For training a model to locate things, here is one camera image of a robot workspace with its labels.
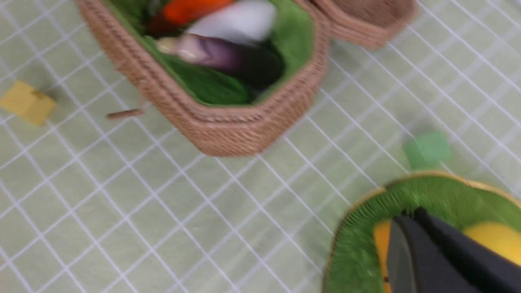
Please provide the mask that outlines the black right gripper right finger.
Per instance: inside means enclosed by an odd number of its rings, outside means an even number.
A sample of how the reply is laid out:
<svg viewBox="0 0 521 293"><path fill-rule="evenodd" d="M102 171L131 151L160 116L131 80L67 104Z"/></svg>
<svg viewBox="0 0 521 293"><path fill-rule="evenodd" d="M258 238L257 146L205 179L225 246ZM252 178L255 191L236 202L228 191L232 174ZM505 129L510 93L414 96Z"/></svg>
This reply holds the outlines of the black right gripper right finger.
<svg viewBox="0 0 521 293"><path fill-rule="evenodd" d="M413 219L441 249L452 267L482 293L519 293L520 266L465 236L424 208Z"/></svg>

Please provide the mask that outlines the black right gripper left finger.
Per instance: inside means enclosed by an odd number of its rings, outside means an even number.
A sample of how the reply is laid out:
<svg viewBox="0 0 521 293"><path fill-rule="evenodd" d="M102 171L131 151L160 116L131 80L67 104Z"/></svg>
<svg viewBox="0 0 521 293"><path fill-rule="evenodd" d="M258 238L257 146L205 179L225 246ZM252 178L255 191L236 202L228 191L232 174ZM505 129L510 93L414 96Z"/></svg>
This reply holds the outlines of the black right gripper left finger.
<svg viewBox="0 0 521 293"><path fill-rule="evenodd" d="M386 267L393 293L480 293L407 216L391 221Z"/></svg>

